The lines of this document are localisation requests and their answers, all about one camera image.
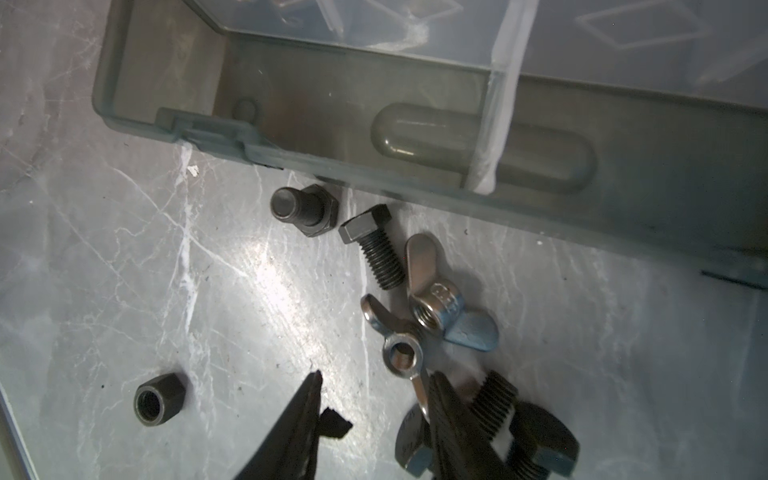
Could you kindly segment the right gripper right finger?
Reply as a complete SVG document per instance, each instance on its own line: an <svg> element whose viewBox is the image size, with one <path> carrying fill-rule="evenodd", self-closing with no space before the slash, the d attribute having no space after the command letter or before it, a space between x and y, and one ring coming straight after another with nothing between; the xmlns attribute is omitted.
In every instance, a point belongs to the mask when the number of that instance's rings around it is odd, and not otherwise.
<svg viewBox="0 0 768 480"><path fill-rule="evenodd" d="M512 477L492 446L516 400L516 388L506 378L489 372L465 404L447 376L436 372L429 380L428 400L435 479Z"/></svg>

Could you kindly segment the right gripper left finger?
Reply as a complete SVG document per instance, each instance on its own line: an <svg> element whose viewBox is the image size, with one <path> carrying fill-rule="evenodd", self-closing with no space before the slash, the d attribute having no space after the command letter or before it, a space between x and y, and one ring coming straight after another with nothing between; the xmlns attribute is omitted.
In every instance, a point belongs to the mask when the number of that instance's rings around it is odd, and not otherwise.
<svg viewBox="0 0 768 480"><path fill-rule="evenodd" d="M342 439L353 424L321 407L323 376L307 375L238 479L313 479L322 437Z"/></svg>

